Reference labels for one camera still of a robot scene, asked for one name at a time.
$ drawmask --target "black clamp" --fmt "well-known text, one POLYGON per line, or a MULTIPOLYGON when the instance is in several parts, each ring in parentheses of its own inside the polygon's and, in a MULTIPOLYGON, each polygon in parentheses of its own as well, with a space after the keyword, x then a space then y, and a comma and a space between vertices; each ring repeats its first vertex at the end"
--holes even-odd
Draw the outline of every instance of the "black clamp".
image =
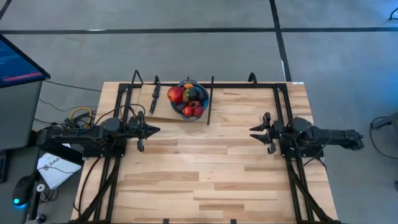
POLYGON ((253 85, 257 86, 257 77, 254 73, 250 73, 248 82, 253 82, 253 85))
POLYGON ((263 144, 269 144, 268 154, 273 154, 276 152, 276 145, 273 139, 279 139, 281 137, 284 126, 280 121, 274 121, 274 124, 271 126, 271 114, 269 112, 264 114, 262 120, 262 124, 251 128, 250 131, 263 131, 266 129, 267 132, 265 134, 250 134, 250 136, 259 140, 263 144))

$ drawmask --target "gray floor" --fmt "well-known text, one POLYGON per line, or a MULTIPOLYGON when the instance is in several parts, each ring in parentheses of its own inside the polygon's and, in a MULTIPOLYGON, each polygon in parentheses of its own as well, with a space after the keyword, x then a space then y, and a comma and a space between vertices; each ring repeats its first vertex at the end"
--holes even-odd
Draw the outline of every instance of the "gray floor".
MULTIPOLYGON (((397 27, 386 19, 396 1, 276 0, 282 28, 397 27)), ((136 29, 171 27, 273 27, 268 1, 13 0, 0 29, 136 29)), ((52 80, 100 89, 128 81, 138 69, 145 80, 284 80, 274 33, 8 35, 43 66, 52 80)), ((346 223, 396 223, 398 161, 371 145, 369 123, 398 111, 397 32, 284 33, 292 80, 305 82, 315 124, 356 129, 359 152, 325 149, 339 219, 346 223)), ((40 96, 61 108, 96 105, 100 94, 44 83, 40 96)), ((61 121, 68 113, 39 103, 36 117, 61 121)), ((34 128, 43 126, 35 124, 34 128)), ((398 156, 386 127, 374 133, 379 149, 398 156)), ((50 222, 72 212, 78 178, 60 187, 57 201, 40 206, 50 222)))

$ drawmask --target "computer monitor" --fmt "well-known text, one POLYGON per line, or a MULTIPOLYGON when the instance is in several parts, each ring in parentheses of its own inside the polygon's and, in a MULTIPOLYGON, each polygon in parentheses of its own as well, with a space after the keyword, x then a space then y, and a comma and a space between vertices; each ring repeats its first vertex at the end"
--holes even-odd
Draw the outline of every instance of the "computer monitor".
POLYGON ((0 35, 0 88, 48 78, 50 75, 42 67, 0 35))

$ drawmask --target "cutting board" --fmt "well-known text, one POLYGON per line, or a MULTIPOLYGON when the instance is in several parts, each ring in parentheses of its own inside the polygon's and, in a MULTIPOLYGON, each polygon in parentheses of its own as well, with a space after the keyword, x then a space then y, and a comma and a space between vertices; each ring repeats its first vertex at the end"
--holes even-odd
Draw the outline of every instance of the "cutting board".
MULTIPOLYGON (((138 99, 138 103, 144 106, 146 110, 145 117, 148 118, 162 118, 162 119, 172 119, 184 121, 184 119, 173 110, 169 98, 167 97, 167 92, 170 86, 161 86, 159 98, 157 99, 156 107, 153 114, 149 114, 150 105, 152 104, 152 94, 155 90, 155 85, 142 85, 141 94, 138 99)), ((203 112, 202 117, 195 122, 207 122, 208 117, 208 107, 203 112)))

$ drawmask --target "red apple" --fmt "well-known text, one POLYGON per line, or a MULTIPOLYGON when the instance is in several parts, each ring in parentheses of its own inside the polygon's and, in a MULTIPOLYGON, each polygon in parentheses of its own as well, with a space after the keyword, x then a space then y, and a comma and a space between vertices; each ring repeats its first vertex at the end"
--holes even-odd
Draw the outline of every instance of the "red apple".
POLYGON ((185 116, 192 116, 192 115, 193 115, 193 108, 190 107, 190 106, 187 106, 187 107, 184 108, 184 110, 182 111, 182 113, 183 113, 185 116))
POLYGON ((203 107, 198 106, 198 107, 196 107, 196 108, 193 110, 193 115, 195 115, 195 116, 200 116, 200 115, 203 114, 203 112, 204 112, 203 107))
POLYGON ((169 88, 169 91, 167 92, 167 96, 172 103, 178 103, 182 101, 182 89, 180 87, 172 87, 169 88))

